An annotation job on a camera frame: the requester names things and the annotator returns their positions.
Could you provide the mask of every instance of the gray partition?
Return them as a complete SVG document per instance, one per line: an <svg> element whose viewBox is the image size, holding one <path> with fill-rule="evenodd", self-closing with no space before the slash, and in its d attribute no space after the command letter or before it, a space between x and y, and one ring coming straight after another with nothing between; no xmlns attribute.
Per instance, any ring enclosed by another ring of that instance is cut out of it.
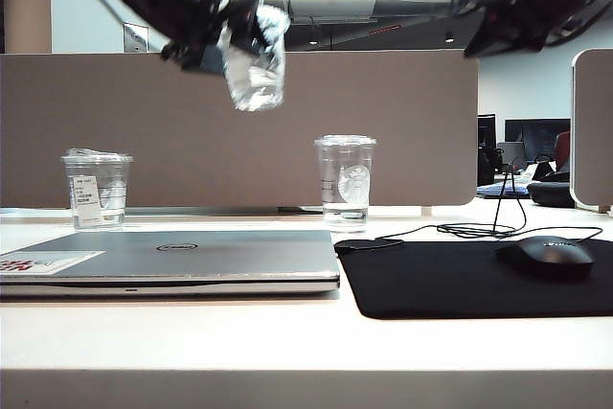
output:
<svg viewBox="0 0 613 409"><path fill-rule="evenodd" d="M327 133L378 139L372 204L475 194L477 62L460 51L288 54L284 105L259 113L157 55L1 61L3 206L68 206L69 147L134 155L128 206L318 204Z"/></svg>
<svg viewBox="0 0 613 409"><path fill-rule="evenodd" d="M613 50L587 50L573 64L571 192L586 205L613 205Z"/></svg>

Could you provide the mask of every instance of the mouse pad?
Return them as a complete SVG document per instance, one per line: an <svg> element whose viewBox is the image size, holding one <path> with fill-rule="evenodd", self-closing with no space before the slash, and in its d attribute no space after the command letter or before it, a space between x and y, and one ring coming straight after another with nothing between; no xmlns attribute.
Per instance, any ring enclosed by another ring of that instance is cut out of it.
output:
<svg viewBox="0 0 613 409"><path fill-rule="evenodd" d="M589 278L547 282L496 259L510 241L406 241L339 255L357 306L377 319L613 315L613 242L585 241Z"/></svg>

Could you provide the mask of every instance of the electrical outlet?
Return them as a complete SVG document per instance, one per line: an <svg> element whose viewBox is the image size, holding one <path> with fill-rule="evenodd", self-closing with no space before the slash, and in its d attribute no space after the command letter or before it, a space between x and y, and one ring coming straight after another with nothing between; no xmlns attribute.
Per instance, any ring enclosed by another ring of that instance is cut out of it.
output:
<svg viewBox="0 0 613 409"><path fill-rule="evenodd" d="M124 23L124 52L146 53L149 44L149 28L137 24Z"/></svg>

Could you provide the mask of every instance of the desk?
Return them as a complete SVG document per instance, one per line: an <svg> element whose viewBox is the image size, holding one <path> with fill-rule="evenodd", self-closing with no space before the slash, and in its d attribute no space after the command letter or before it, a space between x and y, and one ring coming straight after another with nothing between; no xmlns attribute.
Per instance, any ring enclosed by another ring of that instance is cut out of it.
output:
<svg viewBox="0 0 613 409"><path fill-rule="evenodd" d="M503 223L520 221L503 203ZM524 203L529 226L606 215ZM366 237L489 221L494 200L372 209ZM128 231L316 229L319 216L138 216ZM2 215L2 251L72 233L65 212ZM450 239L430 230L410 239ZM605 408L613 318L377 321L342 274L320 299L4 303L3 408Z"/></svg>

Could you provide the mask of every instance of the cup lid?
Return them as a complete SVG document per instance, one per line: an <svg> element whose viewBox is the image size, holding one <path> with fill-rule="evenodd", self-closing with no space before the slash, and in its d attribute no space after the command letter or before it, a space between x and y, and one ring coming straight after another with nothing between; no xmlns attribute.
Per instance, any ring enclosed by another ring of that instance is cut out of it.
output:
<svg viewBox="0 0 613 409"><path fill-rule="evenodd" d="M64 163L129 163L134 158L126 153L98 152L91 148L69 148L61 157Z"/></svg>
<svg viewBox="0 0 613 409"><path fill-rule="evenodd" d="M315 140L318 147L332 146L374 146L376 139L360 134L327 134Z"/></svg>

